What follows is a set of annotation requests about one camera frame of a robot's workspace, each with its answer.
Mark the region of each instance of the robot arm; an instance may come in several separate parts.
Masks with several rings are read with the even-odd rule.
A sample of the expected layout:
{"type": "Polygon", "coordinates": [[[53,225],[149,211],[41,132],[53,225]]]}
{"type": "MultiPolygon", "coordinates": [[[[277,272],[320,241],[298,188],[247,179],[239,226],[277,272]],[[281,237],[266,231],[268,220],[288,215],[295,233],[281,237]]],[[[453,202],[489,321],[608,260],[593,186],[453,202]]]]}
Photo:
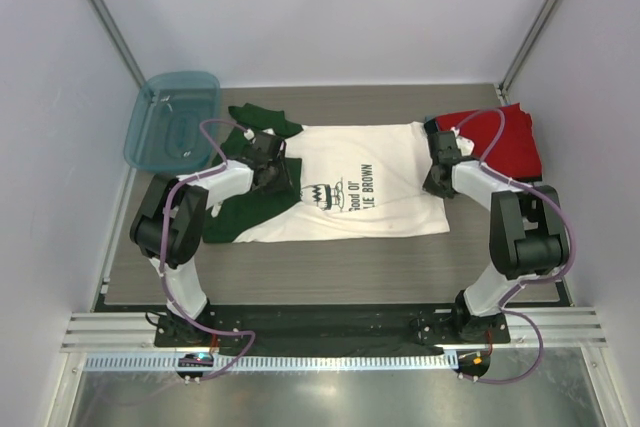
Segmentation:
{"type": "MultiPolygon", "coordinates": [[[[219,167],[178,178],[156,175],[129,233],[142,255],[149,258],[158,271],[167,196],[179,180],[196,177],[178,191],[172,205],[167,242],[168,269],[164,275],[175,301],[190,318],[201,323],[205,322],[209,302],[200,286],[194,256],[200,245],[206,210],[212,208],[211,215],[215,216],[223,201],[251,190],[270,193],[292,188],[285,164],[284,139],[265,132],[250,132],[247,138],[250,142],[242,153],[227,161],[226,168],[216,175],[206,176],[219,167]]],[[[172,303],[167,303],[167,309],[180,317],[172,303]]]]}
{"type": "MultiPolygon", "coordinates": [[[[502,299],[517,284],[548,275],[566,263],[569,245],[562,220],[546,203],[497,180],[484,170],[487,167],[463,156],[453,131],[431,133],[428,138],[433,165],[423,188],[442,198],[467,195],[491,214],[491,262],[473,285],[458,294],[452,311],[456,332],[474,336],[491,326],[502,299]]],[[[559,203],[552,187],[536,189],[559,203]]]]}

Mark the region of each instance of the white wall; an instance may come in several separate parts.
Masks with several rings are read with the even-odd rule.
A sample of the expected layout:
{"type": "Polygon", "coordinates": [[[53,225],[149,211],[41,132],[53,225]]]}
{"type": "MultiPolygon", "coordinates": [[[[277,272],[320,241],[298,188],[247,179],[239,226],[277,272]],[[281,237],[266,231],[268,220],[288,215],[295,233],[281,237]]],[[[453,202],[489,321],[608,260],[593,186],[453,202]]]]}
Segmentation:
{"type": "Polygon", "coordinates": [[[43,420],[90,307],[136,88],[86,0],[0,0],[0,419],[43,420]]]}
{"type": "MultiPolygon", "coordinates": [[[[523,102],[534,116],[547,180],[559,188],[577,228],[574,296],[597,308],[627,393],[636,398],[640,389],[640,363],[634,360],[640,344],[638,5],[638,0],[564,0],[511,92],[511,100],[523,102]]],[[[637,402],[627,404],[640,419],[637,402]]]]}
{"type": "Polygon", "coordinates": [[[543,0],[106,0],[146,76],[223,86],[496,82],[543,0]]]}

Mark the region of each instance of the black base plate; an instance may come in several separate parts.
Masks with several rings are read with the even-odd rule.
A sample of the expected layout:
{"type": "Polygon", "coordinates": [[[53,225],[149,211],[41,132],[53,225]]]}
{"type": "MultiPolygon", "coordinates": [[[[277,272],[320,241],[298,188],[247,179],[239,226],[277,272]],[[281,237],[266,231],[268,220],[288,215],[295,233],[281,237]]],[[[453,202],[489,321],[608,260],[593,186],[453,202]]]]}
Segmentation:
{"type": "MultiPolygon", "coordinates": [[[[249,355],[272,357],[403,357],[438,355],[437,344],[486,342],[477,338],[461,339],[450,328],[449,313],[436,309],[451,308],[434,304],[382,305],[221,305],[212,307],[202,322],[219,330],[253,330],[256,341],[249,355]]],[[[209,347],[211,337],[197,343],[169,335],[162,319],[156,332],[156,347],[209,347]]],[[[498,324],[491,329],[494,344],[508,343],[508,330],[498,324]]],[[[220,353],[236,355],[248,337],[220,337],[220,353]]]]}
{"type": "MultiPolygon", "coordinates": [[[[215,329],[214,317],[208,310],[203,311],[196,321],[215,329]]],[[[211,335],[188,324],[178,316],[161,315],[158,317],[156,336],[153,345],[156,347],[210,347],[211,335]]]]}

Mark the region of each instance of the purple tube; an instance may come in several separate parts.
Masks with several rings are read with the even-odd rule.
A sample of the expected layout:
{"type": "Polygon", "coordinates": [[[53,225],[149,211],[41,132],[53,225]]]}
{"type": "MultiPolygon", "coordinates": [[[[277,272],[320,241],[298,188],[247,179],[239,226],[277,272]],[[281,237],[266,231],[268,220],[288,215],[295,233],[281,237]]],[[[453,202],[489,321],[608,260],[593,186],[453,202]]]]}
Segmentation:
{"type": "Polygon", "coordinates": [[[171,191],[169,191],[169,195],[167,196],[167,201],[166,201],[165,206],[164,206],[164,218],[163,218],[163,221],[162,221],[162,241],[161,241],[161,244],[160,244],[160,265],[158,266],[158,273],[160,274],[160,280],[161,280],[161,283],[162,283],[162,290],[164,291],[165,295],[167,296],[167,300],[169,301],[169,303],[171,303],[173,305],[173,307],[178,311],[178,313],[182,316],[182,318],[184,318],[184,320],[189,322],[195,328],[197,328],[197,329],[199,329],[199,330],[201,330],[203,332],[207,332],[209,334],[215,334],[215,335],[219,335],[219,336],[223,336],[223,337],[244,337],[245,335],[249,336],[249,342],[247,342],[247,345],[244,346],[244,348],[240,351],[240,353],[237,356],[235,356],[231,360],[231,362],[229,362],[227,365],[225,365],[221,369],[216,370],[215,372],[211,372],[210,374],[202,376],[200,378],[201,381],[202,380],[215,379],[216,377],[219,377],[220,375],[222,375],[225,372],[227,372],[231,367],[233,367],[249,351],[249,349],[251,348],[251,346],[253,345],[253,343],[255,342],[255,339],[256,339],[256,334],[252,330],[242,330],[242,331],[239,331],[239,332],[229,332],[229,331],[225,331],[225,330],[211,329],[209,327],[206,327],[206,326],[200,324],[199,322],[196,322],[194,319],[189,317],[187,315],[187,313],[184,311],[184,309],[182,308],[182,306],[176,302],[176,299],[173,296],[173,294],[171,293],[171,289],[169,288],[169,285],[168,285],[167,280],[166,280],[165,275],[164,275],[165,272],[166,272],[166,268],[167,268],[167,264],[166,264],[166,262],[167,262],[167,246],[168,246],[167,244],[168,244],[168,239],[169,239],[169,221],[171,219],[171,216],[170,216],[171,206],[173,205],[173,199],[175,198],[176,193],[178,192],[178,190],[180,190],[180,188],[182,188],[184,185],[188,184],[189,182],[193,182],[193,181],[196,181],[198,179],[205,179],[207,177],[211,177],[211,176],[217,175],[217,174],[223,172],[227,168],[227,165],[226,165],[227,157],[224,155],[224,152],[222,151],[222,149],[220,148],[218,143],[214,139],[211,138],[209,133],[204,128],[207,124],[210,124],[210,123],[228,124],[228,125],[231,125],[231,126],[233,126],[235,128],[238,128],[238,129],[240,129],[242,131],[245,131],[245,132],[247,131],[247,129],[245,129],[241,125],[238,125],[235,122],[232,122],[232,121],[229,121],[229,120],[209,119],[209,120],[205,120],[202,123],[200,123],[200,131],[207,138],[207,140],[209,140],[209,142],[211,142],[211,145],[213,145],[213,147],[216,150],[216,152],[222,158],[223,163],[217,169],[210,170],[210,171],[205,172],[204,174],[200,174],[200,175],[192,175],[190,177],[187,177],[184,180],[181,180],[180,182],[178,182],[171,189],[171,191]]]}
{"type": "Polygon", "coordinates": [[[549,284],[552,282],[556,282],[557,280],[561,279],[562,277],[564,277],[569,270],[571,270],[571,268],[573,267],[573,264],[575,263],[575,259],[576,259],[576,238],[575,238],[575,231],[573,229],[573,226],[571,225],[571,222],[569,221],[567,215],[560,209],[560,207],[553,201],[551,200],[549,197],[547,197],[545,194],[543,194],[542,192],[539,192],[537,189],[535,189],[534,187],[522,183],[522,182],[518,182],[515,181],[509,177],[507,177],[506,175],[503,175],[499,172],[494,171],[493,169],[490,169],[486,163],[485,160],[486,158],[489,156],[489,153],[493,150],[493,148],[495,147],[495,145],[498,143],[498,140],[500,140],[500,137],[502,136],[502,133],[504,132],[504,128],[505,128],[505,124],[506,124],[506,118],[504,115],[504,112],[502,112],[500,109],[490,109],[490,110],[478,110],[476,112],[474,112],[473,114],[469,115],[468,117],[466,117],[465,119],[463,119],[457,126],[456,129],[460,129],[460,127],[462,125],[464,125],[466,122],[468,122],[469,120],[473,119],[474,117],[478,116],[478,115],[482,115],[488,112],[496,112],[499,116],[500,116],[500,127],[498,128],[498,132],[496,133],[496,135],[494,136],[493,140],[491,141],[491,143],[489,144],[489,146],[487,147],[487,149],[483,152],[483,154],[480,156],[480,169],[482,169],[482,171],[484,173],[486,173],[487,175],[489,175],[490,177],[499,180],[500,182],[504,182],[507,185],[513,185],[514,187],[517,187],[521,190],[523,190],[524,192],[527,192],[531,195],[536,196],[537,198],[539,198],[541,201],[547,203],[551,209],[556,213],[556,215],[558,217],[560,217],[560,219],[562,220],[564,227],[567,231],[567,237],[569,238],[569,257],[567,258],[567,262],[564,266],[562,266],[560,268],[560,270],[554,274],[554,275],[550,275],[548,277],[544,277],[541,279],[529,279],[529,280],[523,280],[522,282],[519,282],[518,284],[514,285],[504,296],[502,296],[502,298],[498,301],[498,307],[500,309],[500,311],[504,314],[508,314],[508,315],[515,315],[516,317],[520,317],[522,319],[524,319],[525,321],[527,321],[527,323],[529,323],[529,325],[531,325],[531,327],[533,328],[536,337],[538,337],[538,344],[539,344],[539,348],[538,348],[538,356],[536,357],[536,360],[534,361],[533,365],[531,365],[531,367],[529,367],[529,369],[527,369],[526,372],[524,372],[523,374],[518,375],[517,377],[513,377],[511,379],[504,379],[504,380],[500,380],[500,379],[482,379],[482,378],[477,378],[474,379],[473,377],[463,374],[463,378],[468,379],[468,380],[472,380],[475,382],[479,382],[482,384],[491,384],[491,385],[508,385],[508,384],[512,384],[514,382],[519,382],[521,380],[526,379],[527,377],[529,377],[534,370],[536,370],[538,368],[538,366],[540,365],[540,362],[542,362],[542,357],[544,356],[544,342],[542,341],[542,334],[540,333],[540,329],[538,328],[538,326],[535,324],[535,322],[533,322],[533,320],[531,320],[527,315],[521,313],[521,312],[514,312],[512,310],[505,310],[504,306],[507,304],[507,302],[509,302],[509,300],[511,300],[516,294],[518,294],[518,292],[520,292],[526,285],[533,285],[533,284],[549,284]]]}

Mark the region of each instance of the cloth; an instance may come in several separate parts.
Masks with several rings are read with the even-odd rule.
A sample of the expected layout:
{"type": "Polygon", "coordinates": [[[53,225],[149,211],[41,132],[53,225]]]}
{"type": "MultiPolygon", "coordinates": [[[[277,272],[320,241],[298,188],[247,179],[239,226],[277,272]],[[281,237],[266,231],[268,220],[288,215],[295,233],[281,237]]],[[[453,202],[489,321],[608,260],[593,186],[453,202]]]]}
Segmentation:
{"type": "MultiPolygon", "coordinates": [[[[245,127],[256,130],[272,129],[276,135],[285,139],[302,132],[302,126],[286,120],[284,112],[281,111],[246,104],[244,107],[229,107],[229,113],[234,120],[245,127]]],[[[232,157],[240,154],[242,148],[248,143],[243,133],[239,129],[234,129],[220,147],[227,157],[232,157]]],[[[221,162],[222,159],[216,157],[212,166],[221,162]]],[[[207,212],[202,240],[206,243],[233,242],[247,229],[280,215],[300,202],[302,160],[287,157],[285,162],[293,190],[274,194],[264,194],[257,190],[225,200],[216,217],[211,217],[211,212],[207,212]]]]}
{"type": "MultiPolygon", "coordinates": [[[[500,107],[505,115],[502,137],[486,161],[489,167],[520,181],[542,178],[542,163],[533,138],[531,116],[520,109],[520,104],[500,107]]],[[[440,130],[449,130],[475,111],[440,115],[436,122],[440,130]]],[[[460,129],[460,135],[471,139],[475,147],[473,155],[480,157],[500,128],[500,117],[486,113],[470,120],[460,129]]]]}
{"type": "Polygon", "coordinates": [[[302,159],[301,202],[235,242],[410,237],[448,232],[442,199],[422,191],[431,167],[419,122],[306,127],[287,140],[302,159]]]}

